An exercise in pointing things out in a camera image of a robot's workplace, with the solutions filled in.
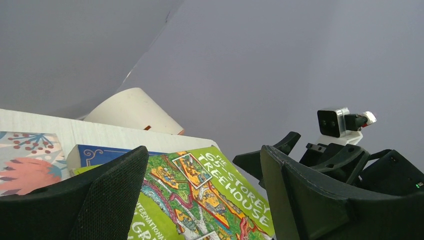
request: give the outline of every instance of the white cylinder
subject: white cylinder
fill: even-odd
[[[138,87],[109,97],[84,121],[166,134],[184,133],[184,129]]]

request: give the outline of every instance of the blue book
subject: blue book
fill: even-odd
[[[108,163],[131,149],[105,146],[75,145],[69,153],[66,162],[69,170]],[[150,156],[163,155],[163,152],[149,151]]]

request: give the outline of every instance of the green book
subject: green book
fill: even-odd
[[[270,240],[273,235],[268,202],[218,148],[149,157],[128,239]]]

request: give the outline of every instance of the book cover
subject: book cover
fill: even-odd
[[[216,147],[149,158],[128,239],[270,240],[273,235],[268,202]]]
[[[67,178],[55,134],[0,131],[0,196],[25,195]]]
[[[131,151],[130,149],[82,144],[78,144],[77,149],[79,152],[81,167],[105,164]],[[149,151],[148,154],[150,156],[156,156],[165,153]]]

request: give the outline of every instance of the book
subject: book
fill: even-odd
[[[125,128],[1,108],[0,116],[0,131],[56,134],[66,159],[77,144],[121,149],[135,149],[143,145],[151,151],[161,153],[200,149],[211,145],[218,147],[215,141],[205,138]]]
[[[0,196],[25,195],[69,177],[55,134],[0,131]]]
[[[274,235],[268,202],[216,147],[148,161],[128,239],[270,240]]]
[[[131,149],[77,144],[66,158],[67,167],[72,171],[81,167],[105,164],[129,151],[131,151]],[[150,156],[156,156],[165,153],[149,151],[148,154]]]

